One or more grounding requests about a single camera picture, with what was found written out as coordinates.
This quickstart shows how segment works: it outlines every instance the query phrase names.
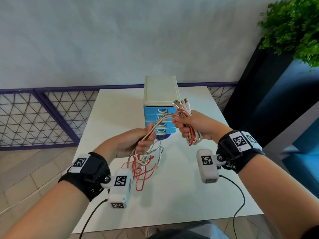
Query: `table top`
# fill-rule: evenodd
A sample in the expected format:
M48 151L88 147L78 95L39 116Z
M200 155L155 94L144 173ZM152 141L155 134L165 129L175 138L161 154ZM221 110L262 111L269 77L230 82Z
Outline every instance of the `table top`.
M189 100L192 109L226 124L207 87L180 87L179 92L181 98ZM110 137L145 127L143 94L142 88L100 90L75 158L91 152ZM162 140L162 146L161 163L145 182L143 191L137 192L132 187L126 209L113 209L107 202L100 205L85 232L233 217L243 203L239 189L223 178L214 184L204 184L199 175L197 150L209 148L215 153L216 143L203 140L189 146L177 130ZM113 160L109 165L112 175L126 161L127 158ZM233 180L245 194L246 205L237 216L262 214L235 172L221 169L219 173ZM105 189L89 203L73 233L82 231L94 208L106 198Z

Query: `green leaves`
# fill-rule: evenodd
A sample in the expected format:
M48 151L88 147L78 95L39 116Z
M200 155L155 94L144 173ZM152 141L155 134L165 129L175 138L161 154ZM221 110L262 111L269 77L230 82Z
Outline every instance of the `green leaves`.
M295 59L319 66L319 0L281 0L268 5L258 25L264 30L260 49L294 50Z

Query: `white label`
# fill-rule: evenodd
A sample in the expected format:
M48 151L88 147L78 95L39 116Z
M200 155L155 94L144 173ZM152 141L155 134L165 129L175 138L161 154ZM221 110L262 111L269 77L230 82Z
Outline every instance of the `white label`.
M242 134L244 134L244 136L247 138L247 140L249 141L249 143L252 145L253 148L257 148L262 150L263 148L259 145L259 143L253 138L252 135L250 135L249 132L241 132Z
M79 173L89 157L89 154L80 154L79 157L75 160L74 164L69 168L68 172L75 174Z
M240 132L235 132L232 134L229 134L229 137L233 141L233 143L236 145L238 150L240 152L244 152L246 150L251 149L251 146L249 145L248 142L244 139L243 135Z

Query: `wristband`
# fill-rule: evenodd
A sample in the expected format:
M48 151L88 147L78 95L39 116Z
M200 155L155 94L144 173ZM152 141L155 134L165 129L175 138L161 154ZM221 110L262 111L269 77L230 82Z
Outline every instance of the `wristband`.
M238 133L237 138L231 138L233 133ZM217 154L220 154L225 160L224 169L232 169L235 173L239 173L243 167L257 154L265 155L261 150L261 146L254 140L248 132L239 132L236 130L225 134L218 142Z
M107 175L111 175L111 172L106 160L101 155L91 152L80 155L59 182L68 181L92 201L103 191L101 182Z

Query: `white plastic lid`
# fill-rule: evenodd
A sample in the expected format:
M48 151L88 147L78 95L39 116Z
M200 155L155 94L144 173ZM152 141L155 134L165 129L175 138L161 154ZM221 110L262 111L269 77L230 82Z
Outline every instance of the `white plastic lid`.
M172 106L174 100L181 100L175 76L145 77L145 106Z

